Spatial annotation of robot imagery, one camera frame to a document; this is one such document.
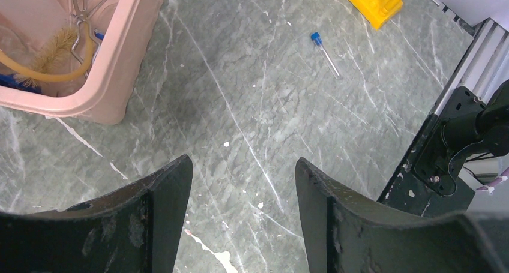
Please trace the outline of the tan rubber tube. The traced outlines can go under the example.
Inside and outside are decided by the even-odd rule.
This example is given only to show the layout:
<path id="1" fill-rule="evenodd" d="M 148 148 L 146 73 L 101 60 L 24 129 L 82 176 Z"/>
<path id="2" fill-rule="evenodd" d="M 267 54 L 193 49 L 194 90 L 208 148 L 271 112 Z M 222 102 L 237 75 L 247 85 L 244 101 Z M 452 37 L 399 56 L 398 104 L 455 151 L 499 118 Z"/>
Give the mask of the tan rubber tube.
<path id="1" fill-rule="evenodd" d="M 86 29 L 85 57 L 80 66 L 72 72 L 65 74 L 52 74 L 51 71 L 58 68 L 66 57 L 72 54 L 72 47 L 80 37 L 80 29 L 77 25 L 65 26 L 56 31 L 34 55 L 30 66 L 24 66 L 1 51 L 1 63 L 15 72 L 14 79 L 17 83 L 24 83 L 35 87 L 39 83 L 68 82 L 84 75 L 91 67 L 94 56 L 94 37 L 91 22 L 82 20 L 81 24 Z"/>

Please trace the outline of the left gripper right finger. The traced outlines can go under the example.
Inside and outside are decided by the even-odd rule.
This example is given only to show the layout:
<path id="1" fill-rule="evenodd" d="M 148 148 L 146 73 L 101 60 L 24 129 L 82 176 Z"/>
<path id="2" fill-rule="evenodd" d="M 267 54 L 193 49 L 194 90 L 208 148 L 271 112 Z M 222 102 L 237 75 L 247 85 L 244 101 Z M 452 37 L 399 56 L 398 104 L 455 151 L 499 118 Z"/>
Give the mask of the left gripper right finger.
<path id="1" fill-rule="evenodd" d="M 508 215 L 426 218 L 375 202 L 305 158 L 295 165 L 310 272 L 507 272 Z"/>

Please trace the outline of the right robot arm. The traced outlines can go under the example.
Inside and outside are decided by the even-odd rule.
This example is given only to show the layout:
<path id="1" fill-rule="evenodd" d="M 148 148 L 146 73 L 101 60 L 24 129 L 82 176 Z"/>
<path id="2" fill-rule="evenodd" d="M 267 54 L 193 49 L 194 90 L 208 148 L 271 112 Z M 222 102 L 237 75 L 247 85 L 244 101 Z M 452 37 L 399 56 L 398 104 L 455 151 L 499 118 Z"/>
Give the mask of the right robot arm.
<path id="1" fill-rule="evenodd" d="M 485 153 L 508 154 L 508 82 L 487 104 L 468 88 L 456 88 L 417 154 L 412 173 L 438 195 L 451 196 L 466 159 Z"/>

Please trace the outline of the metal crucible tongs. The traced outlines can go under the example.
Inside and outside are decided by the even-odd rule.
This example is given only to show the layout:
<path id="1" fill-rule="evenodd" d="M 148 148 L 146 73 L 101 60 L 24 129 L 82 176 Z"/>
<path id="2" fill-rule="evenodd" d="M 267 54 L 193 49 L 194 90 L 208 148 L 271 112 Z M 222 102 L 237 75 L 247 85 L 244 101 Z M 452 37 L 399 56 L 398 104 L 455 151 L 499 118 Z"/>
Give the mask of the metal crucible tongs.
<path id="1" fill-rule="evenodd" d="M 92 29 L 92 25 L 90 23 L 92 16 L 96 13 L 98 9 L 100 9 L 108 0 L 100 0 L 94 7 L 91 9 L 87 8 L 87 1 L 82 0 L 82 5 L 79 5 L 78 0 L 71 0 L 74 13 L 71 13 L 71 16 L 76 19 L 76 26 L 78 28 L 78 31 L 81 29 L 81 25 L 88 24 L 89 29 L 87 36 L 91 38 L 91 40 L 95 43 L 94 45 L 94 53 L 92 55 L 92 62 L 89 68 L 84 73 L 84 78 L 87 79 L 89 72 L 91 70 L 91 66 L 93 62 L 95 61 L 98 51 L 100 50 L 101 43 L 104 39 L 104 32 L 101 32 L 98 29 Z"/>

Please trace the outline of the pink plastic bin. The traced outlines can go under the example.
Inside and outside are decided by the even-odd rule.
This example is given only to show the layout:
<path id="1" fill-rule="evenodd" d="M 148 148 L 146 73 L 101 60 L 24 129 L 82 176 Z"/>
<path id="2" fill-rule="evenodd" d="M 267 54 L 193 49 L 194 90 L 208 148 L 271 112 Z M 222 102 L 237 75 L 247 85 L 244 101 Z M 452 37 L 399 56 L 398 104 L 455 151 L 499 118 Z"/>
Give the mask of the pink plastic bin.
<path id="1" fill-rule="evenodd" d="M 1 88 L 1 105 L 51 117 L 74 117 L 113 125 L 128 99 L 163 0 L 119 0 L 89 77 L 75 93 L 49 97 Z"/>

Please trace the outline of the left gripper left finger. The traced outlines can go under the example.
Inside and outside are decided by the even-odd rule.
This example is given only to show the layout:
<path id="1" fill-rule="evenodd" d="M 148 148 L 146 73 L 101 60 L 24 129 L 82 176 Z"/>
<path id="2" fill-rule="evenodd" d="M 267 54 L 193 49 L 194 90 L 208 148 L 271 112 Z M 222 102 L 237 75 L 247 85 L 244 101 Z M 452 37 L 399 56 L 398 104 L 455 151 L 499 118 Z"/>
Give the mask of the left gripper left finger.
<path id="1" fill-rule="evenodd" d="M 63 211 L 1 214 L 2 272 L 172 272 L 193 180 L 182 155 Z"/>

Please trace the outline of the brown test tube brush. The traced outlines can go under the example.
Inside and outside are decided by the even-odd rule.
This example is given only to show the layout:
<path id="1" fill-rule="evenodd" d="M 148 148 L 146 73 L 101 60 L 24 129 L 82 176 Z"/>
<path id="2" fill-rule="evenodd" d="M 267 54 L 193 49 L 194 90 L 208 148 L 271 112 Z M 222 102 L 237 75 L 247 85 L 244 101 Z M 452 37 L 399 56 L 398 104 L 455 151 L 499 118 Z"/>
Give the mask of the brown test tube brush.
<path id="1" fill-rule="evenodd" d="M 58 69 L 71 55 L 71 48 L 78 39 L 79 33 L 74 27 L 60 29 L 42 48 L 35 54 L 29 65 L 31 74 L 26 76 L 22 73 L 16 74 L 17 81 L 25 81 L 28 85 L 39 85 L 40 83 L 67 82 L 74 76 L 56 74 Z"/>

